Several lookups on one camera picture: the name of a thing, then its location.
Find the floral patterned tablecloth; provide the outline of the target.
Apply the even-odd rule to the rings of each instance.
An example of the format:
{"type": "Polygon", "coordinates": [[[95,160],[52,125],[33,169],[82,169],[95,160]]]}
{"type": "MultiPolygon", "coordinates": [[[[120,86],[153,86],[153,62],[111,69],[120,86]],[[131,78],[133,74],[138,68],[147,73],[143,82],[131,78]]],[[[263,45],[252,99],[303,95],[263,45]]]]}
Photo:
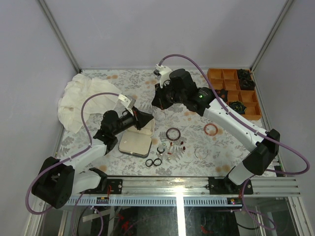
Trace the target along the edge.
{"type": "MultiPolygon", "coordinates": [[[[157,79],[150,70],[86,70],[81,74],[114,84],[124,95],[132,96],[136,100],[135,106],[141,111],[154,115],[159,110],[151,106],[157,79]]],[[[114,148],[105,157],[90,163],[89,167],[96,167],[108,175],[217,177],[225,176],[248,155],[243,145],[227,130],[190,112],[185,106],[175,104],[165,111],[167,118],[162,122],[155,122],[148,158],[123,154],[114,148]],[[208,136],[204,133],[203,128],[208,123],[218,127],[217,135],[208,136]],[[177,141],[170,141],[166,137],[166,131],[172,127],[181,132],[177,141]],[[158,153],[158,147],[164,147],[165,152],[158,153]],[[197,159],[194,156],[196,148],[206,148],[208,157],[197,159]],[[148,159],[156,158],[161,159],[158,166],[149,166],[148,159]]]]}

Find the wooden compartment tray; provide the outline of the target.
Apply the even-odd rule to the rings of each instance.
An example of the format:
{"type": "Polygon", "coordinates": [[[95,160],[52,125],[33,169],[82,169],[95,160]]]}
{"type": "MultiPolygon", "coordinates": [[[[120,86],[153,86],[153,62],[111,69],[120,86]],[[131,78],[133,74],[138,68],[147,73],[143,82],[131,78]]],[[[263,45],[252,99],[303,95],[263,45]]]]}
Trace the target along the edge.
{"type": "Polygon", "coordinates": [[[242,115],[248,120],[259,120],[262,117],[258,98],[254,90],[241,90],[237,76],[238,69],[210,68],[207,76],[219,97],[226,104],[240,101],[247,107],[242,115]]]}

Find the cream navy jewelry box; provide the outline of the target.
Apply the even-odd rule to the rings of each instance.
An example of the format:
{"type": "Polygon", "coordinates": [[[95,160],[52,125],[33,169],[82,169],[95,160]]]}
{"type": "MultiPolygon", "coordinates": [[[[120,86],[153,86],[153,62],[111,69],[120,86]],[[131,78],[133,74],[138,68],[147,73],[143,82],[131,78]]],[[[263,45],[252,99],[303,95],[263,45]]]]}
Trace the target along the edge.
{"type": "Polygon", "coordinates": [[[121,153],[140,158],[148,157],[154,129],[155,119],[151,120],[141,130],[137,130],[134,126],[128,128],[122,135],[118,150],[121,153]]]}

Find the dark fabric flower in tray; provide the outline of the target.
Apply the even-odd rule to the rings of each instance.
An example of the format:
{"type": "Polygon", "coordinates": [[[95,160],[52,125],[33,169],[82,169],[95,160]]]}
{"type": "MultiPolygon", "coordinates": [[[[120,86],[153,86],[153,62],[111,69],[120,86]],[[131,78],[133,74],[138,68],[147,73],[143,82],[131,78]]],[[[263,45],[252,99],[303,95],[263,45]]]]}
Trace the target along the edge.
{"type": "Polygon", "coordinates": [[[255,82],[252,80],[252,75],[248,70],[237,70],[239,85],[241,90],[254,90],[255,82]]]}

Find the orange bangle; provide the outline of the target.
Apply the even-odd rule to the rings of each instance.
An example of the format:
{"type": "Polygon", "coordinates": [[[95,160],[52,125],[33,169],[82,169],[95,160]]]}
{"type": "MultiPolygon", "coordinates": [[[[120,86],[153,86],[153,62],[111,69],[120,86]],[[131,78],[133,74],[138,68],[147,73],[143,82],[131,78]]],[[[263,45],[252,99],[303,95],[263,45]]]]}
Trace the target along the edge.
{"type": "Polygon", "coordinates": [[[217,135],[219,131],[218,127],[213,123],[206,124],[203,130],[204,130],[204,133],[208,136],[215,136],[217,135]]]}

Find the white crumpled cloth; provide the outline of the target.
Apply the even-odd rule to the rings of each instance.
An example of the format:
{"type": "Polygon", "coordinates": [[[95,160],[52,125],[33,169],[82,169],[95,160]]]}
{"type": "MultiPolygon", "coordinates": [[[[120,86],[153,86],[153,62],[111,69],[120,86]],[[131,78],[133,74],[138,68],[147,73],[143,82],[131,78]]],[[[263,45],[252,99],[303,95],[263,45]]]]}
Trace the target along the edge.
{"type": "MultiPolygon", "coordinates": [[[[83,126],[81,108],[92,95],[102,92],[121,94],[121,90],[107,80],[89,78],[77,74],[67,83],[62,98],[58,101],[58,118],[65,130],[77,133],[83,126]]],[[[118,97],[115,95],[100,95],[92,98],[84,107],[83,117],[87,121],[91,114],[103,114],[115,109],[118,97]]]]}

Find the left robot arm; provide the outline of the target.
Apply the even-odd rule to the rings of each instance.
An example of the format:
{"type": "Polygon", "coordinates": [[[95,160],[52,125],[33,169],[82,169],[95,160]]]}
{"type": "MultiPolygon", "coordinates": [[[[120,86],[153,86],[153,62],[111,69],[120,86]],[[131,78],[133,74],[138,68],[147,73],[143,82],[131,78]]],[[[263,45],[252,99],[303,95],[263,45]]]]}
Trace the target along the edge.
{"type": "Polygon", "coordinates": [[[102,194],[107,191],[107,174],[98,168],[84,168],[92,161],[108,154],[117,144],[117,135],[134,126],[140,130],[153,120],[153,115],[133,107],[118,116],[116,111],[104,113],[93,144],[63,160],[47,158],[31,188],[31,193],[52,207],[59,209],[71,195],[77,193],[102,194]]]}

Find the silver hoop bangle right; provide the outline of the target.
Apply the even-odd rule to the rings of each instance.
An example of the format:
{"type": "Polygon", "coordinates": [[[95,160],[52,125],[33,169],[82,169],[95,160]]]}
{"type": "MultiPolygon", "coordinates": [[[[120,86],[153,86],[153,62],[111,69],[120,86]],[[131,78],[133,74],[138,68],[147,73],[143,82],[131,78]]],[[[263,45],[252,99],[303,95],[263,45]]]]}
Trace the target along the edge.
{"type": "Polygon", "coordinates": [[[194,150],[194,156],[199,160],[206,159],[208,155],[209,152],[206,148],[198,147],[194,150]]]}

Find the dark flower with blue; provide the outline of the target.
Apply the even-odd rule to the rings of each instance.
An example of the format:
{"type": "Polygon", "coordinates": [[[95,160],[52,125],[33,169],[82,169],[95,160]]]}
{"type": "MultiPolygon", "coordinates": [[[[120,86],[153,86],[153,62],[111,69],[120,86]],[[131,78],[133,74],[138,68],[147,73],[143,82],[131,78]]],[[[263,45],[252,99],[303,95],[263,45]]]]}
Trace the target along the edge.
{"type": "Polygon", "coordinates": [[[229,102],[228,105],[232,110],[240,115],[244,115],[246,113],[247,107],[240,101],[232,101],[229,102]]]}

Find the aluminium mounting rail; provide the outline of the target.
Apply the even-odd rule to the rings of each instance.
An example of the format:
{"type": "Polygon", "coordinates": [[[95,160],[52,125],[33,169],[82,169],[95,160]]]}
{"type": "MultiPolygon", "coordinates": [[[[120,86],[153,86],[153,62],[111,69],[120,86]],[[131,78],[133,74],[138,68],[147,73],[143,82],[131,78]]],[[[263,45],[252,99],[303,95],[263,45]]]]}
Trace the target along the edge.
{"type": "Polygon", "coordinates": [[[66,206],[184,206],[232,207],[233,200],[249,198],[298,197],[300,191],[293,177],[253,177],[248,193],[219,193],[207,177],[124,177],[118,194],[75,194],[66,206]]]}

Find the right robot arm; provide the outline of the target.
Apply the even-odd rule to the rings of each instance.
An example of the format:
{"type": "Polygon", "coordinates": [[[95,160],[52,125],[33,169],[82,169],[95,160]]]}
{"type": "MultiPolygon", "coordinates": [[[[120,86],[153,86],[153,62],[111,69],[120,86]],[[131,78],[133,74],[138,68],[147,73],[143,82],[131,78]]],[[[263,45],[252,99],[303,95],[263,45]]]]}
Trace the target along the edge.
{"type": "Polygon", "coordinates": [[[279,151],[278,131],[256,127],[228,107],[216,92],[207,87],[197,87],[185,69],[157,66],[154,74],[159,82],[155,85],[153,106],[166,110],[173,104],[183,104],[189,111],[223,127],[249,151],[249,155],[227,174],[224,187],[228,193],[237,193],[245,180],[266,171],[279,151]]]}

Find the twisted silver bangle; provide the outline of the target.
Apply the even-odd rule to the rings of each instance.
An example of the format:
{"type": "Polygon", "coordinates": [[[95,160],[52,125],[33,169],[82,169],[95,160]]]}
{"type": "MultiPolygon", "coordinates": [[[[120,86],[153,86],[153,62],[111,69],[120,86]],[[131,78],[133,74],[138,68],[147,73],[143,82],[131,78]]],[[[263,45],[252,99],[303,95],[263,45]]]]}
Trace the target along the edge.
{"type": "Polygon", "coordinates": [[[154,117],[155,117],[155,120],[157,122],[162,122],[162,121],[164,121],[167,118],[167,112],[166,111],[161,111],[161,110],[156,110],[154,112],[154,117]]]}

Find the dark purple bangle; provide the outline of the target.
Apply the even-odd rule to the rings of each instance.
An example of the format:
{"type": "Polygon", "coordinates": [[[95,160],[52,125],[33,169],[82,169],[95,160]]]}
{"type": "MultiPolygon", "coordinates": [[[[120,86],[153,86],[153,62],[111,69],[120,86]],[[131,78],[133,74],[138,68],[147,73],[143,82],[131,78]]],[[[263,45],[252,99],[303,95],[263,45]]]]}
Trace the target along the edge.
{"type": "Polygon", "coordinates": [[[168,140],[170,141],[177,141],[180,139],[181,137],[181,132],[178,128],[169,128],[167,131],[166,131],[166,137],[168,140]]]}

